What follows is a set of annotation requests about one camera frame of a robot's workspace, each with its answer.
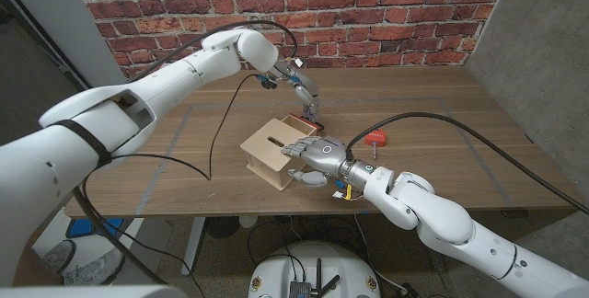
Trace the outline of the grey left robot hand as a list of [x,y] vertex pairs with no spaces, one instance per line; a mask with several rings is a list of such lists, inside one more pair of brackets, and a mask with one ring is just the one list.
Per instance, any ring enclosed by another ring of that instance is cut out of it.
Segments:
[[287,61],[277,62],[274,68],[277,70],[279,79],[294,87],[295,94],[303,103],[303,117],[313,123],[318,123],[320,115],[317,84],[301,69]]

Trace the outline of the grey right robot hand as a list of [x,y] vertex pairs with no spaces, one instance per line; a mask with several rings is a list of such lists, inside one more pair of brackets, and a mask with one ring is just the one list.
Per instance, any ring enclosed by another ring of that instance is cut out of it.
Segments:
[[284,155],[300,158],[313,171],[303,172],[289,169],[288,173],[295,180],[309,187],[322,187],[329,178],[336,178],[349,183],[360,191],[375,171],[375,167],[361,160],[348,160],[346,145],[333,137],[308,136],[286,145]]

